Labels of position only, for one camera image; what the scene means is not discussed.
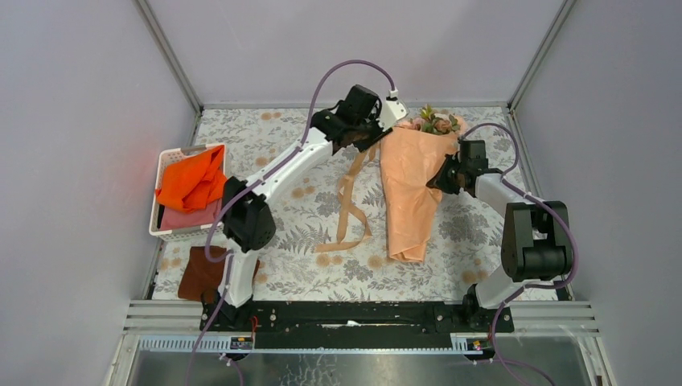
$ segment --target white wall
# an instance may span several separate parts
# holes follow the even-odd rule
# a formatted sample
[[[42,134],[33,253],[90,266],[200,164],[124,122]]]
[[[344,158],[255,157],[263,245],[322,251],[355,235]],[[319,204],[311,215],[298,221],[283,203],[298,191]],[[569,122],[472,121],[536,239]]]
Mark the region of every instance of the white wall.
[[[331,66],[372,60],[406,101],[506,101],[561,0],[151,0],[203,103],[305,103]],[[345,68],[321,101],[380,74]]]
[[[0,2],[0,36],[0,384],[99,384],[193,112],[132,1]]]
[[[578,2],[519,108],[620,385],[679,384],[682,2]]]

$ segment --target orange towel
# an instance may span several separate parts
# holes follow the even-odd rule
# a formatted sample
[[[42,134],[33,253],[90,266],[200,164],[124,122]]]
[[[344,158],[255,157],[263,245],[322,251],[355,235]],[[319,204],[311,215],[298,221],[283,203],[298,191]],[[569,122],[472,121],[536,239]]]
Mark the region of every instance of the orange towel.
[[[167,166],[161,188],[156,190],[158,203],[182,213],[192,213],[221,199],[223,185],[228,180],[220,169],[224,152],[225,146],[218,146]]]

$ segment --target floral tablecloth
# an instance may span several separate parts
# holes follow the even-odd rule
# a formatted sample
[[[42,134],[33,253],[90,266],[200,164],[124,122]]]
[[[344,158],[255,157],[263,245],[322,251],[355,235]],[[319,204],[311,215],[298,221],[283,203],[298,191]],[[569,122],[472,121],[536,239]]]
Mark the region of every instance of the floral tablecloth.
[[[469,127],[482,122],[504,125],[501,108],[438,108],[461,115]],[[228,145],[232,172],[246,177],[265,166],[296,140],[306,122],[305,109],[209,109],[203,112],[196,143]],[[484,139],[491,167],[512,164],[514,151],[503,133],[481,129],[471,139]],[[355,204],[365,212],[372,238],[337,253],[315,253],[317,244],[333,241],[339,220],[336,184],[357,155],[354,148],[339,151],[316,166],[280,202],[271,203],[277,233],[260,253],[254,280],[256,300],[289,301],[457,301],[466,289],[485,279],[499,265],[503,219],[486,204],[467,194],[445,195],[433,224],[424,264],[387,258],[386,207],[378,159],[358,175]],[[510,180],[523,186],[520,172]],[[363,226],[349,220],[346,240],[358,240]],[[225,246],[222,234],[214,244]],[[164,245],[153,299],[177,299],[191,246],[205,239]],[[533,289],[525,300],[556,299],[553,291]]]

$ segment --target flower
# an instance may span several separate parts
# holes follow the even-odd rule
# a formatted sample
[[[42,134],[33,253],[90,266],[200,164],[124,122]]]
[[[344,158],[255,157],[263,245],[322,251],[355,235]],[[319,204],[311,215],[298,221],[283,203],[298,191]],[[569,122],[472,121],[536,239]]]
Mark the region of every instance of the flower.
[[[445,119],[437,119],[433,127],[441,134],[448,134],[452,130],[452,124]]]
[[[421,131],[421,126],[424,125],[426,120],[422,117],[412,119],[412,129],[416,131]]]

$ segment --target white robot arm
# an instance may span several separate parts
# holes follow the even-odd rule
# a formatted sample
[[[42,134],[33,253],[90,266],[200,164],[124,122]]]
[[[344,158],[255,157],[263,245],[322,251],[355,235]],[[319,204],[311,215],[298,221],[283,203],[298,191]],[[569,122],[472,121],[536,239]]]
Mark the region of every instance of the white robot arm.
[[[485,141],[461,140],[459,145],[459,152],[446,156],[427,186],[453,194],[464,190],[504,218],[502,264],[489,278],[472,285],[464,302],[474,309],[494,310],[523,286],[569,273],[573,251],[559,223],[503,184],[502,171],[488,167]],[[568,212],[562,202],[544,203],[568,223]],[[535,239],[535,233],[544,238]]]
[[[234,252],[234,256],[231,267],[227,261],[225,263],[218,292],[222,294],[225,286],[228,287],[224,299],[228,305],[242,306],[253,294],[252,278],[258,260],[257,250],[272,239],[275,231],[269,205],[276,202],[282,192],[290,191],[292,185],[309,169],[325,162],[341,148],[353,145],[364,151],[390,133],[392,127],[408,115],[405,104],[397,99],[397,90],[392,90],[382,101],[374,92],[359,85],[354,86],[337,106],[313,116],[305,143],[297,140],[268,166],[245,181],[231,178],[225,183],[223,203],[227,203],[246,186],[263,181],[223,218],[228,248]],[[293,158],[281,169],[271,172],[296,149],[298,153]]]

